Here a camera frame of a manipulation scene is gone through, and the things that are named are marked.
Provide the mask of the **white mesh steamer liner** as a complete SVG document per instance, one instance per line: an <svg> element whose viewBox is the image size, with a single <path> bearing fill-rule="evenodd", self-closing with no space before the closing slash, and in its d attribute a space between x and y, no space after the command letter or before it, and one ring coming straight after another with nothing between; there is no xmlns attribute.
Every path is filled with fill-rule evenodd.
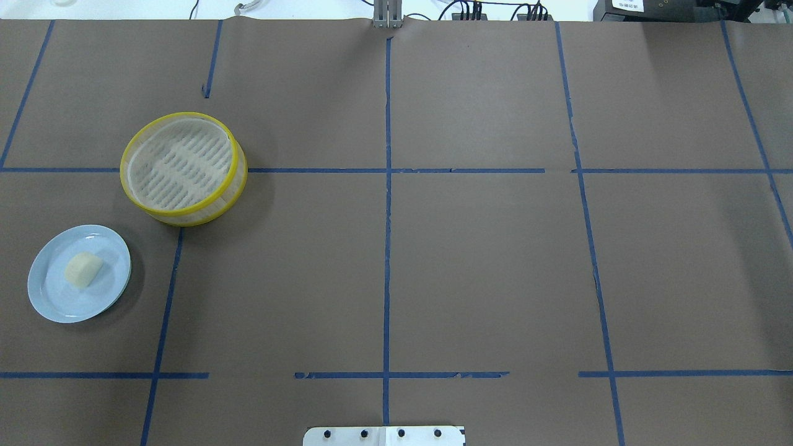
<svg viewBox="0 0 793 446"><path fill-rule="evenodd" d="M232 136L215 119L176 113L134 136L122 158L121 177L142 207L182 211L220 190L238 159Z"/></svg>

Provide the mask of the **aluminium frame post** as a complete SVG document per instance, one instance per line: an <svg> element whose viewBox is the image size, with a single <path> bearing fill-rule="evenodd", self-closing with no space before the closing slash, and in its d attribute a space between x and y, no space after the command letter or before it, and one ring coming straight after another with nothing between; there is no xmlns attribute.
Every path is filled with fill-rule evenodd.
<svg viewBox="0 0 793 446"><path fill-rule="evenodd" d="M373 6L374 28L402 28L404 24L402 0L374 0L369 2Z"/></svg>

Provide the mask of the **yellow rimmed bamboo steamer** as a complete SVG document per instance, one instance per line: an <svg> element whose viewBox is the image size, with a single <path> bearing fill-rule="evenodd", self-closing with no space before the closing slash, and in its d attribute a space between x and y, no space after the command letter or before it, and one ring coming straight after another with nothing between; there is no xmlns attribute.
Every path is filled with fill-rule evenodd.
<svg viewBox="0 0 793 446"><path fill-rule="evenodd" d="M121 186L157 221L204 225L229 211L248 177L246 155L229 128L212 116L184 111L142 127L125 148Z"/></svg>

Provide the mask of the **light blue plate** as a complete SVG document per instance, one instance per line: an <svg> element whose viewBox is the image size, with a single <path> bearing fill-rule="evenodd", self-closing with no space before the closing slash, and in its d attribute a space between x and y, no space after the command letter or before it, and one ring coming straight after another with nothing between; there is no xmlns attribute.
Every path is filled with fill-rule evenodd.
<svg viewBox="0 0 793 446"><path fill-rule="evenodd" d="M78 289L65 280L63 271L82 251L101 257L104 265L87 288ZM53 237L37 253L28 272L28 298L49 321L87 321L122 296L130 277L131 254L125 240L102 225L78 225Z"/></svg>

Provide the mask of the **black box with label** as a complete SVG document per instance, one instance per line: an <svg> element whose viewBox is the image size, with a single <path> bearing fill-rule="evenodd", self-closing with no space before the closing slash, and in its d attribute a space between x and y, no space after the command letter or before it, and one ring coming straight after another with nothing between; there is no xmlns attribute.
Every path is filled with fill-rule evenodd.
<svg viewBox="0 0 793 446"><path fill-rule="evenodd" d="M763 1L598 1L593 22L746 22Z"/></svg>

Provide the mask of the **white steamed bun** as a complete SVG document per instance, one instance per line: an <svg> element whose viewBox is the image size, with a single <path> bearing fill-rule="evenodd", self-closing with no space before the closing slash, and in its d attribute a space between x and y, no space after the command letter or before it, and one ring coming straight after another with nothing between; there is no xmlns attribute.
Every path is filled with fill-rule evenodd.
<svg viewBox="0 0 793 446"><path fill-rule="evenodd" d="M63 274L70 285L85 289L94 281L103 265L104 261L101 257L92 252L82 251L68 261Z"/></svg>

